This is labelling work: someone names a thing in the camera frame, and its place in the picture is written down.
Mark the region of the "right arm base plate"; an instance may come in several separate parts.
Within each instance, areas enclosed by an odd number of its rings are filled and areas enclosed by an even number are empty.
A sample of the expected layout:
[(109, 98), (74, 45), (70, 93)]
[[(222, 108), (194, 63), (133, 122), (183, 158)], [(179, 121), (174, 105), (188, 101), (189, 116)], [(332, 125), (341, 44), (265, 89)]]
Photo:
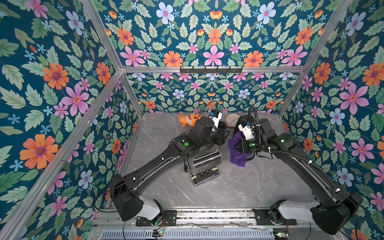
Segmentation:
[(252, 209), (258, 226), (296, 226), (296, 220), (287, 220), (275, 209)]

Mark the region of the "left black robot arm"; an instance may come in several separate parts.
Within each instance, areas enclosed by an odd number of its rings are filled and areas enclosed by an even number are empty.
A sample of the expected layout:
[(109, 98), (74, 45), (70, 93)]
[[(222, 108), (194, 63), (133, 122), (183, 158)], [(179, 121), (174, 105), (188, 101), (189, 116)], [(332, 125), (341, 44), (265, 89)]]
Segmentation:
[(208, 117), (199, 117), (187, 133), (171, 140), (156, 158), (129, 174), (112, 177), (110, 197), (122, 221), (145, 218), (157, 225), (164, 210), (157, 200), (141, 198), (148, 186), (176, 165), (184, 164), (195, 185), (217, 177), (222, 161), (220, 147), (229, 136), (226, 125)]

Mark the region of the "black capsule coffee machine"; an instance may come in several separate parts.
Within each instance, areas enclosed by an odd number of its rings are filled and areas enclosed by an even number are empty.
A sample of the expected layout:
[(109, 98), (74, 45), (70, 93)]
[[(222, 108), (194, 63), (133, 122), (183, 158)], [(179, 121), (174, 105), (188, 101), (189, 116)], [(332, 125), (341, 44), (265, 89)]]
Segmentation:
[[(242, 115), (238, 118), (238, 121), (235, 126), (234, 135), (238, 132), (241, 133), (241, 139), (246, 140), (246, 136), (244, 135), (243, 131), (239, 129), (239, 126), (244, 127), (249, 124), (249, 116), (248, 115)], [(255, 158), (255, 153), (246, 153), (245, 154), (246, 161), (252, 161)]]

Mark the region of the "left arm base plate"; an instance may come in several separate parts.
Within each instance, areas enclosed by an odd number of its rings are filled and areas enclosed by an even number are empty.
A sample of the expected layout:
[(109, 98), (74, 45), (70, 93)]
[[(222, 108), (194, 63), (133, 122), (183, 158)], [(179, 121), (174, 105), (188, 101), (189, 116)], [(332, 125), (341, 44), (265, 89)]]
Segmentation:
[(162, 210), (154, 219), (148, 220), (144, 217), (137, 217), (136, 227), (174, 227), (177, 221), (176, 210)]

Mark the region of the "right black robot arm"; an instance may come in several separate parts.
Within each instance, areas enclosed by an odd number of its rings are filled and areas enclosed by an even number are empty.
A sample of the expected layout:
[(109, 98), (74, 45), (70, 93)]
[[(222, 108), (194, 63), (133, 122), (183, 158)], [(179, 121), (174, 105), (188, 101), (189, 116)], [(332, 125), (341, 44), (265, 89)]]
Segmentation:
[(306, 155), (300, 144), (288, 133), (277, 135), (269, 120), (249, 122), (242, 116), (235, 134), (240, 141), (235, 149), (242, 154), (268, 153), (289, 166), (311, 189), (313, 202), (292, 202), (281, 199), (271, 206), (275, 224), (285, 220), (300, 220), (316, 224), (329, 235), (335, 235), (357, 213), (363, 198), (348, 192), (333, 181)]

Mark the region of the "purple cleaning cloth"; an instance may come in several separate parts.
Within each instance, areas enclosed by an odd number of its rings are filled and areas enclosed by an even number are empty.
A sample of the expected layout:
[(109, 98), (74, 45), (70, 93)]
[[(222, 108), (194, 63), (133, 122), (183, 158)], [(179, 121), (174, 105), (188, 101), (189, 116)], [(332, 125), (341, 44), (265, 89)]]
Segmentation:
[(228, 147), (230, 149), (230, 163), (237, 167), (245, 167), (247, 162), (245, 155), (236, 148), (236, 145), (244, 138), (245, 136), (242, 132), (237, 132), (228, 142)]

